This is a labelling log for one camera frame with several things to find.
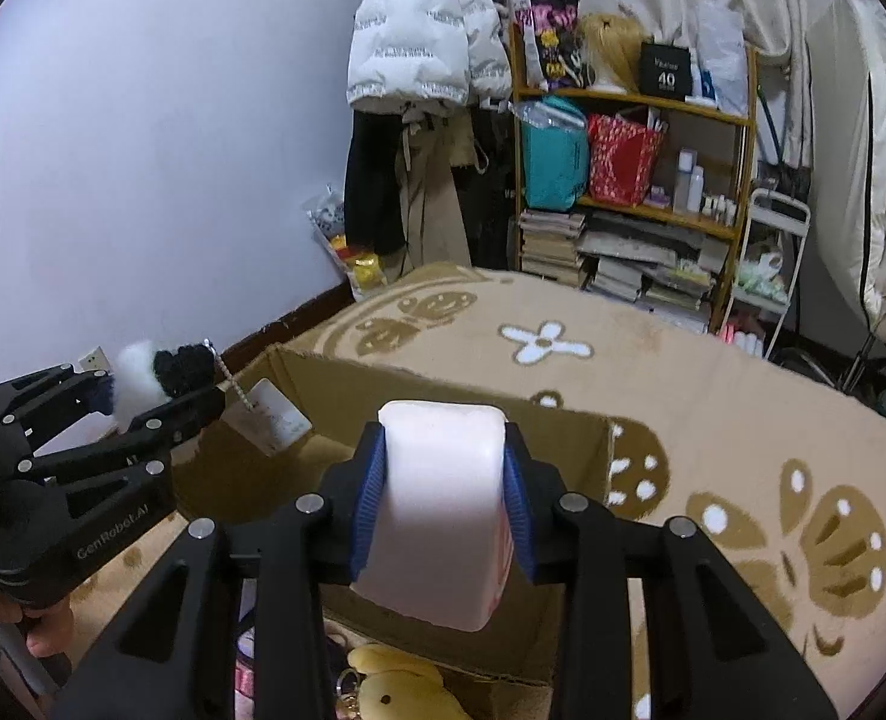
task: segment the white tag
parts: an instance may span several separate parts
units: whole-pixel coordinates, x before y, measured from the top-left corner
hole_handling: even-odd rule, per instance
[[[260,379],[247,394],[252,412],[236,401],[223,421],[267,457],[273,457],[307,435],[312,423],[269,379]]]

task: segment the teal bag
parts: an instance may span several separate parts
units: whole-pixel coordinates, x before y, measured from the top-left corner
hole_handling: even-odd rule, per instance
[[[585,115],[564,98],[542,102],[568,118],[583,122],[582,129],[533,127],[522,122],[522,162],[526,175],[526,205],[545,211],[568,211],[585,194],[590,177],[590,142]]]

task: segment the black box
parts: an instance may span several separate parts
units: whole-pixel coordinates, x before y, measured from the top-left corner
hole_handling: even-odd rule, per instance
[[[689,49],[643,43],[639,55],[639,90],[654,98],[685,100],[692,94]]]

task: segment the brown baseboard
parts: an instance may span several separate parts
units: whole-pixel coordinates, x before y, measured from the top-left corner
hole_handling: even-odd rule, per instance
[[[280,317],[276,322],[270,322],[252,336],[233,343],[223,352],[223,361],[233,373],[243,370],[250,360],[259,356],[259,353],[270,344],[292,341],[293,338],[301,336],[326,319],[335,317],[352,304],[353,292],[350,290],[350,282],[344,281],[338,287],[326,290],[295,311]]]

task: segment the white flower pattern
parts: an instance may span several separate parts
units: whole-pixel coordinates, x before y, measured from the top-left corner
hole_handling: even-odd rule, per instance
[[[584,360],[593,357],[593,346],[579,341],[563,341],[564,332],[566,328],[561,322],[542,322],[537,333],[522,327],[513,327],[511,324],[504,324],[499,328],[500,336],[507,341],[521,344],[513,355],[513,360],[520,365],[536,365],[545,360],[550,352],[581,357]]]

